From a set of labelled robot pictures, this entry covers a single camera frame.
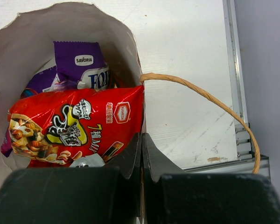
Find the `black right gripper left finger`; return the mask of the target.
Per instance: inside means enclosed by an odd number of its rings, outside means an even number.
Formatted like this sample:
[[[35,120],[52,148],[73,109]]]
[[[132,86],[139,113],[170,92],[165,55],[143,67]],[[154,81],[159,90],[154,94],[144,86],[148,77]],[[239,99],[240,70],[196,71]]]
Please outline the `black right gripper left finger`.
[[[0,224],[134,224],[141,134],[100,168],[27,168],[0,189]]]

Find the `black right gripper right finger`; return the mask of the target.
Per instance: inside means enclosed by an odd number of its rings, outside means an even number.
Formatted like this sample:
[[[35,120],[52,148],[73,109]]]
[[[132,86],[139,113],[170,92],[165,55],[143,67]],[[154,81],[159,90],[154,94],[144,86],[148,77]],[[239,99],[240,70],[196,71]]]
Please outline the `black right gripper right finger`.
[[[142,135],[148,224],[280,224],[280,199],[258,174],[193,174]]]

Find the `pale blue snack packet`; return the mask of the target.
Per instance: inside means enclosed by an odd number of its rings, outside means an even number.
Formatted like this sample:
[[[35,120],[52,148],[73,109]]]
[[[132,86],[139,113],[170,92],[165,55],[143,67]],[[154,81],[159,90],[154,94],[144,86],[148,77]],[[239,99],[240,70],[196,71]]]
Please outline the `pale blue snack packet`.
[[[104,160],[98,154],[88,155],[81,157],[70,165],[70,168],[82,168],[82,167],[103,167],[105,165]]]

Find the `red mixed snack bag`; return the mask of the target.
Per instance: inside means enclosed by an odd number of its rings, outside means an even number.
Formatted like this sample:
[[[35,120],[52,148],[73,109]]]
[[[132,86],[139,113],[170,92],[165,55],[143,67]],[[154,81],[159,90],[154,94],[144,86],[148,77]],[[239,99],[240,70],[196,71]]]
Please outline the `red mixed snack bag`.
[[[68,167],[98,154],[104,162],[141,132],[144,87],[43,92],[8,112],[11,147],[30,167]]]

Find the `purple snack bag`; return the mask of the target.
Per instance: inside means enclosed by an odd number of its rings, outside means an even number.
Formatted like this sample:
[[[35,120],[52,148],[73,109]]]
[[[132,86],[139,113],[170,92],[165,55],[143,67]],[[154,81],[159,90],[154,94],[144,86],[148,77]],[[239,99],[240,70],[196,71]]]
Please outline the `purple snack bag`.
[[[90,98],[109,84],[109,67],[97,42],[54,42],[55,57],[36,73],[10,110],[1,153],[36,158],[70,151],[90,155],[99,145],[98,130],[87,131]]]

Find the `brown paper bag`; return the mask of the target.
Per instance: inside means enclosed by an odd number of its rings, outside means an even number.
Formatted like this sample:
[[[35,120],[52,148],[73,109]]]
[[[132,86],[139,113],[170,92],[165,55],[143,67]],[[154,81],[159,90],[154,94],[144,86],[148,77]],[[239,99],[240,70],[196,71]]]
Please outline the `brown paper bag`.
[[[168,148],[188,159],[196,150],[189,137],[210,111],[175,80],[201,75],[228,92],[224,100],[206,93],[226,105],[216,117],[226,118],[233,110],[223,0],[151,0],[140,13],[133,21],[144,28],[138,37],[131,25],[103,8],[78,2],[22,13],[1,29],[0,145],[9,128],[9,109],[33,75],[55,57],[54,42],[98,42],[109,68],[128,88],[144,87],[141,136],[148,133],[163,154]],[[0,189],[15,171],[0,167]]]

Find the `aluminium table edge strip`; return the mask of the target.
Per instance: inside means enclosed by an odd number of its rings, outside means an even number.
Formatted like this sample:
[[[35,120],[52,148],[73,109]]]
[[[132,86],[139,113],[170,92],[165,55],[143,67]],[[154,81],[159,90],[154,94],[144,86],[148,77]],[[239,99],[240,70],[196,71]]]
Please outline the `aluminium table edge strip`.
[[[235,1],[223,0],[223,10],[233,110],[248,124]]]

